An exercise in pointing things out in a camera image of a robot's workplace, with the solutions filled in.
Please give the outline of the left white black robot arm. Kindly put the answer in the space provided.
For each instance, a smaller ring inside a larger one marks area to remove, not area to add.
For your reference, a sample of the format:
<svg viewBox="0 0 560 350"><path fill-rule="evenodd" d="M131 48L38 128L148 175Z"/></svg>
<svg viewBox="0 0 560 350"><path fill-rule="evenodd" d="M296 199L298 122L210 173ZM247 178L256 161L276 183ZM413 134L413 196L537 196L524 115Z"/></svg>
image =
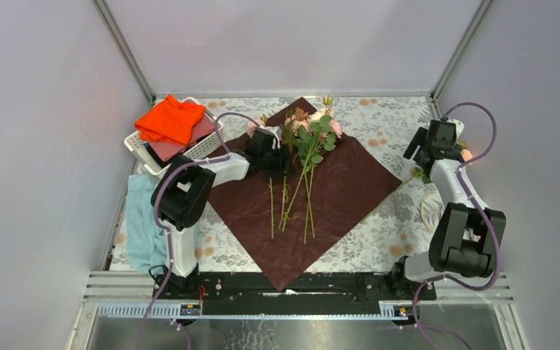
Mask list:
<svg viewBox="0 0 560 350"><path fill-rule="evenodd" d="M294 170L280 127L259 126L242 149L224 155L173 158L151 204L155 221L166 234L166 266L173 274L168 288L177 298L186 300L196 293L197 281L190 275L198 265L195 232L213 187L258 173L275 179Z"/></svg>

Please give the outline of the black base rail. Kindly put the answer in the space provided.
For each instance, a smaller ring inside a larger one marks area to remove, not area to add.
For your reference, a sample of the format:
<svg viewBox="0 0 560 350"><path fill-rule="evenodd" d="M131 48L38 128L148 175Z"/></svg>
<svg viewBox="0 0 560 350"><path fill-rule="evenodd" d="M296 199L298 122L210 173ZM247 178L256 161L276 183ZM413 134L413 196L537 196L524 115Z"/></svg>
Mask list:
<svg viewBox="0 0 560 350"><path fill-rule="evenodd" d="M278 291L263 273L202 272L154 279L161 300L193 300L205 316L373 316L385 305L410 307L415 296L434 301L401 273L304 273Z"/></svg>

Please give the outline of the peach fake flower stem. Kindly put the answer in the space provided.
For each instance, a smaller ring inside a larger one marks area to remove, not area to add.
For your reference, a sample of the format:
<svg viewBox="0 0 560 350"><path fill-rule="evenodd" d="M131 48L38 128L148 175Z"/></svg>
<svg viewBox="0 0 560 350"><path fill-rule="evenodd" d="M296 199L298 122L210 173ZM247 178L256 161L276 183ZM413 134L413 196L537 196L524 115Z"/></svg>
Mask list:
<svg viewBox="0 0 560 350"><path fill-rule="evenodd" d="M473 158L473 154L467 148L465 141L459 141L454 146L453 159L459 163L464 163ZM411 176L416 179L421 179L424 184L433 184L430 172L423 167L422 164L416 162L416 166L411 169Z"/></svg>

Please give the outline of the cream ribbon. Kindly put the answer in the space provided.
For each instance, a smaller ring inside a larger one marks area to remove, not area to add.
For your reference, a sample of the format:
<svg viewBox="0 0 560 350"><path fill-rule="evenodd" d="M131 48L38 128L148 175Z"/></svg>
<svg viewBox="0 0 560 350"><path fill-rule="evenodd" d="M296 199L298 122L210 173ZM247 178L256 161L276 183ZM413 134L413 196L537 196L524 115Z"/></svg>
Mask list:
<svg viewBox="0 0 560 350"><path fill-rule="evenodd" d="M419 217L422 225L432 236L443 216L444 205L437 190L426 192L419 202Z"/></svg>

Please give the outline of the orange folded cloth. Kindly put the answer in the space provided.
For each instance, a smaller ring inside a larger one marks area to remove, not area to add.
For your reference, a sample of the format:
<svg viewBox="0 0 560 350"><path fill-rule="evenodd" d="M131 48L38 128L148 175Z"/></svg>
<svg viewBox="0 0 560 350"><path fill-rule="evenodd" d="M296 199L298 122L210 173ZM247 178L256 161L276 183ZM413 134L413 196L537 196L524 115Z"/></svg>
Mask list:
<svg viewBox="0 0 560 350"><path fill-rule="evenodd" d="M188 145L206 107L168 95L134 123L143 141Z"/></svg>

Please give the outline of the white plastic basket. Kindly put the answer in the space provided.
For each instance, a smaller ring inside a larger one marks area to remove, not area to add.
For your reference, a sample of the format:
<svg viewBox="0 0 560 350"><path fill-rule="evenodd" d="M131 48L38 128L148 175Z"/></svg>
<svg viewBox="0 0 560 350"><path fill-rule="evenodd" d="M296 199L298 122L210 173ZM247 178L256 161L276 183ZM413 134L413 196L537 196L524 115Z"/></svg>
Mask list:
<svg viewBox="0 0 560 350"><path fill-rule="evenodd" d="M145 169L155 176L166 170L177 155L204 158L219 146L216 132L223 124L195 98L172 95L156 100L135 122L135 131L123 143Z"/></svg>

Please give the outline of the dried brown fake flower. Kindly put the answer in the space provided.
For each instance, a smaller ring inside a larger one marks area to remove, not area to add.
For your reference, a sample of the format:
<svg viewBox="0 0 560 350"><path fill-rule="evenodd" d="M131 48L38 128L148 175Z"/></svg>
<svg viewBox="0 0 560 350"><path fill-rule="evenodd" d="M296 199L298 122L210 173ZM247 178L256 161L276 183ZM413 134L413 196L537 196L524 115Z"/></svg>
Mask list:
<svg viewBox="0 0 560 350"><path fill-rule="evenodd" d="M300 127L300 123L308 117L308 112L304 111L300 107L295 107L290 109L285 114L285 120L283 124L283 134L282 134L282 144L283 149L286 150L287 154L287 166L285 167L283 182L282 182L282 201L281 201L281 218L279 221L278 229L284 232L284 226L288 218L287 204L289 202L289 187L288 178L293 175L295 170L295 137Z"/></svg>

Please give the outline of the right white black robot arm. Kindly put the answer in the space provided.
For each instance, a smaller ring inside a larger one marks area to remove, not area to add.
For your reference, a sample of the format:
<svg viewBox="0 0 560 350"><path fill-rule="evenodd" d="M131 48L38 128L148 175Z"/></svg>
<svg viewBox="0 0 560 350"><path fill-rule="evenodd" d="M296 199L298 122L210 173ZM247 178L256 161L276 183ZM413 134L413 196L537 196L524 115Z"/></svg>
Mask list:
<svg viewBox="0 0 560 350"><path fill-rule="evenodd" d="M496 253L505 229L501 211L490 209L476 193L462 162L457 133L461 122L432 120L420 128L404 153L433 183L445 206L426 253L405 257L402 273L389 280L389 291L407 300L418 282L439 273L487 278L496 268Z"/></svg>

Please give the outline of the pink fake flower bunch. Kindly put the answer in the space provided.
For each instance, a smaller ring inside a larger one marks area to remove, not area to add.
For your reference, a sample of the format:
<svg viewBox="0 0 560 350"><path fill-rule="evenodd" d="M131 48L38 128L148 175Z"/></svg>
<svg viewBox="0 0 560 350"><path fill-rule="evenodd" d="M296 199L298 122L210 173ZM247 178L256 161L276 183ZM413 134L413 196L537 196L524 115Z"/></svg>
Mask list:
<svg viewBox="0 0 560 350"><path fill-rule="evenodd" d="M297 158L302 166L302 171L295 194L297 195L301 184L304 184L306 191L304 244L307 243L309 236L312 238L316 237L312 201L315 170L324 160L324 153L332 152L336 148L336 142L341 136L341 126L329 114L323 114L318 120L310 120L308 126L301 125L297 130L295 147L297 148Z"/></svg>

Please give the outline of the dark red wrapping paper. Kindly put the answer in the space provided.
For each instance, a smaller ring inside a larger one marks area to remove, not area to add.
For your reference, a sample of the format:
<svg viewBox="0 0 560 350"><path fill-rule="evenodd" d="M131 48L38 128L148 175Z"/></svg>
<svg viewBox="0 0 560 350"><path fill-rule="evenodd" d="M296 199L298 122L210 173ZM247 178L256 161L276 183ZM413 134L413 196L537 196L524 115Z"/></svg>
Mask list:
<svg viewBox="0 0 560 350"><path fill-rule="evenodd" d="M288 178L293 194L298 175ZM312 194L316 237L303 243L305 187L300 188L284 232L281 216L282 179L273 180L275 233L271 238L270 190L261 173L221 184L211 191L209 205L245 248L277 290L287 288L374 210L400 180L381 165L353 136L343 132L332 152L317 166Z"/></svg>

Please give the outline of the light blue cloth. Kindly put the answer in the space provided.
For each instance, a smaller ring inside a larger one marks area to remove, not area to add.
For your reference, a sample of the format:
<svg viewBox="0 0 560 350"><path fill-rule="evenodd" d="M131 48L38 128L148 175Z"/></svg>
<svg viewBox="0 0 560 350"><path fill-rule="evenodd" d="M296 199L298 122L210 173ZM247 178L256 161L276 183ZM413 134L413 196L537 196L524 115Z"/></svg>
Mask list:
<svg viewBox="0 0 560 350"><path fill-rule="evenodd" d="M168 256L166 237L156 225L151 204L155 178L148 174L128 177L125 204L126 252L131 266L141 273L158 273Z"/></svg>

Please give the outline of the floral patterned tablecloth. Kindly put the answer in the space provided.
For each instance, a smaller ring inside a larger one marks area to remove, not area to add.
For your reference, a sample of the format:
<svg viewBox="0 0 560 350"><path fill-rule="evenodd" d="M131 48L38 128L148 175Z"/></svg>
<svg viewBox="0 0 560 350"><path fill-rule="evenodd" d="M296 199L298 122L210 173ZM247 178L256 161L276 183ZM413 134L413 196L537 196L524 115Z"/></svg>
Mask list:
<svg viewBox="0 0 560 350"><path fill-rule="evenodd" d="M293 102L289 98L197 98L215 116L238 112L250 117L271 116ZM411 176L415 166L402 153L418 127L427 127L432 115L427 98L334 97L343 132L353 136L398 179L408 181L376 210L314 261L307 272L387 272L404 255L426 252L432 236L419 217L421 197L433 184ZM120 215L109 271L135 271L126 252L125 211ZM257 263L207 205L195 247L202 271L261 272Z"/></svg>

